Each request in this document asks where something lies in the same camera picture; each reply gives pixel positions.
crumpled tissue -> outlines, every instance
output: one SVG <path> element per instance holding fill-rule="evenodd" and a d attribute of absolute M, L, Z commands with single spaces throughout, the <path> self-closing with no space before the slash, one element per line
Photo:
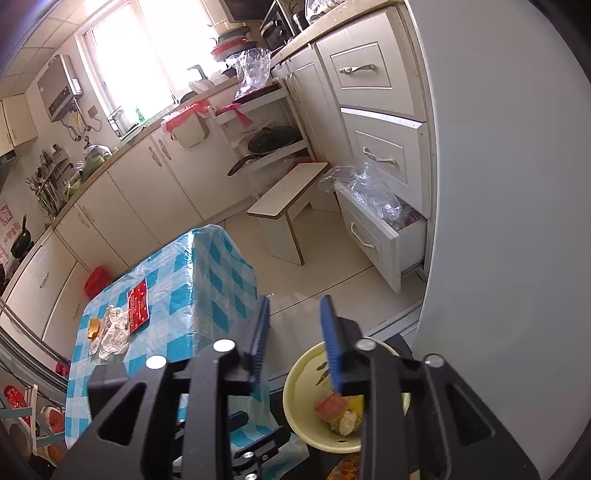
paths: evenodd
<path fill-rule="evenodd" d="M 90 343 L 90 354 L 99 352 L 99 358 L 107 360 L 109 355 L 123 355 L 129 348 L 129 317 L 127 311 L 109 305 L 101 321 L 102 328 Z"/>

wooden stool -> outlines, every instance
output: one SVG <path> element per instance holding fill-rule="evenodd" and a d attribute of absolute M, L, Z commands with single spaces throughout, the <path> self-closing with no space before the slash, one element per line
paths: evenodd
<path fill-rule="evenodd" d="M 292 224 L 306 205 L 314 210 L 340 212 L 332 194 L 309 188 L 330 168 L 328 163 L 301 163 L 278 181 L 247 211 L 258 218 L 273 257 L 304 264 Z"/>

beige floor tile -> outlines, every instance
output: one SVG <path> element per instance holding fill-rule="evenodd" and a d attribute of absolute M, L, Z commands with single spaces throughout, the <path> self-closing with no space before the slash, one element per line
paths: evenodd
<path fill-rule="evenodd" d="M 392 291 L 375 267 L 271 316 L 267 361 L 271 376 L 291 368 L 295 361 L 322 341 L 319 302 L 332 296 L 339 316 L 355 320 L 366 332 L 384 322 L 425 295 L 425 284 L 417 274 L 402 279 L 400 294 Z"/>
<path fill-rule="evenodd" d="M 307 207 L 294 220 L 303 266 L 269 254 L 255 217 L 227 221 L 226 230 L 255 267 L 259 294 L 271 297 L 271 313 L 308 299 L 371 266 L 347 235 L 343 217 L 337 213 Z"/>

red packet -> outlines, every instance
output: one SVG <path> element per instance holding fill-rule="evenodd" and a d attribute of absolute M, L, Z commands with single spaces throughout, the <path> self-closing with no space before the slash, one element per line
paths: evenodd
<path fill-rule="evenodd" d="M 132 334 L 150 318 L 146 279 L 143 279 L 127 293 L 127 304 L 129 308 L 129 334 Z"/>

tablecloth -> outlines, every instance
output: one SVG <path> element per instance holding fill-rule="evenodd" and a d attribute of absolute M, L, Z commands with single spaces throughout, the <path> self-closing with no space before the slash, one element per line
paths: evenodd
<path fill-rule="evenodd" d="M 123 362 L 130 376 L 152 355 L 169 361 L 192 357 L 199 349 L 227 336 L 236 322 L 248 321 L 257 306 L 255 272 L 226 231 L 207 225 L 179 237 L 148 257 L 103 290 L 85 308 L 68 381 L 66 443 L 71 447 L 89 425 L 87 384 L 98 355 L 89 355 L 86 330 L 91 317 L 103 318 L 109 305 L 127 309 L 127 292 L 146 279 L 149 321 L 130 336 L 124 355 L 108 362 Z M 229 411 L 244 410 L 248 424 L 232 432 L 232 448 L 248 445 L 277 426 L 269 410 L 269 389 L 264 367 L 259 391 L 250 397 L 231 397 Z M 186 395 L 178 412 L 186 418 Z M 281 453 L 265 465 L 265 479 L 279 478 L 305 460 L 308 451 L 295 435 Z"/>

